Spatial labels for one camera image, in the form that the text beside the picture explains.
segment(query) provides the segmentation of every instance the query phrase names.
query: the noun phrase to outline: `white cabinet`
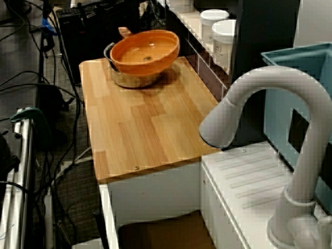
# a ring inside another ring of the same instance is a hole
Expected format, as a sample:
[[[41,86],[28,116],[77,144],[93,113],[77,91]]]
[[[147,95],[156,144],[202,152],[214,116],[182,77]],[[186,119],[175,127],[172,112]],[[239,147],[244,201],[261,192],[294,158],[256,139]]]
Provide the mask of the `white cabinet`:
[[[217,249],[243,249],[222,197],[199,162],[101,185],[108,243],[118,249],[126,224],[167,219],[200,210]]]
[[[204,166],[201,166],[201,213],[217,249],[244,249],[225,203],[219,195]]]

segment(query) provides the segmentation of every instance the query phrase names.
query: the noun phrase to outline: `pan handle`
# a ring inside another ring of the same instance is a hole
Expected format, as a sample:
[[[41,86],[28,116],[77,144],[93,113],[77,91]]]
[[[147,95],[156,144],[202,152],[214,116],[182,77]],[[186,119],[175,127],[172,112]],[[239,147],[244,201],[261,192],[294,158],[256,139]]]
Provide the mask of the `pan handle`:
[[[114,69],[114,71],[119,72],[119,70],[114,66],[112,60],[109,57],[109,52],[114,47],[114,45],[115,45],[115,43],[111,43],[111,44],[107,45],[107,47],[104,49],[104,57],[107,58],[107,60],[110,63],[110,66]]]

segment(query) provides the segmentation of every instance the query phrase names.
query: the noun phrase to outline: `white plastic container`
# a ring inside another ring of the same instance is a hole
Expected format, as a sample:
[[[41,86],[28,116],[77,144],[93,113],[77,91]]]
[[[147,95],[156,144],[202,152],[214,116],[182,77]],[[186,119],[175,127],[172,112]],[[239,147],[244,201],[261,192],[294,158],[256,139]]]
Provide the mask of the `white plastic container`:
[[[221,67],[230,68],[236,20],[216,22],[212,26],[212,59]]]
[[[193,12],[193,0],[168,0],[167,3],[174,13]]]
[[[204,43],[212,42],[212,25],[216,22],[227,20],[229,13],[220,9],[209,9],[205,10],[200,14],[200,37]]]

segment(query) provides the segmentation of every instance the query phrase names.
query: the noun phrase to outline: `wooden countertop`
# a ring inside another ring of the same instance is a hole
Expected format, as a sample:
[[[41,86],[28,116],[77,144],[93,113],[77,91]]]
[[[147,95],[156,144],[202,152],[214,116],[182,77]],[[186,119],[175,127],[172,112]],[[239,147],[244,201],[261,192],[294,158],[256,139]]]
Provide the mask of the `wooden countertop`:
[[[145,89],[114,84],[106,59],[80,65],[84,101],[99,183],[165,170],[220,150],[199,135],[199,124],[217,105],[185,58]]]

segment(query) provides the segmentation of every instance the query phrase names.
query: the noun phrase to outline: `blue container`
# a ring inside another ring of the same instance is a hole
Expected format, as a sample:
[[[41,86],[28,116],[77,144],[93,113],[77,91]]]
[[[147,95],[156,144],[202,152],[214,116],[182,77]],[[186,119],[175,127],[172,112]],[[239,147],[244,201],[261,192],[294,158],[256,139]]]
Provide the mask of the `blue container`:
[[[332,43],[261,53],[268,65],[296,68],[315,78],[332,98]]]
[[[332,43],[264,52],[261,55],[268,65],[288,66],[309,74],[332,98]],[[288,142],[294,109],[310,121],[309,110],[299,97],[284,90],[266,91],[264,133],[293,168],[299,156]],[[332,189],[320,177],[315,193],[323,206],[332,213]]]

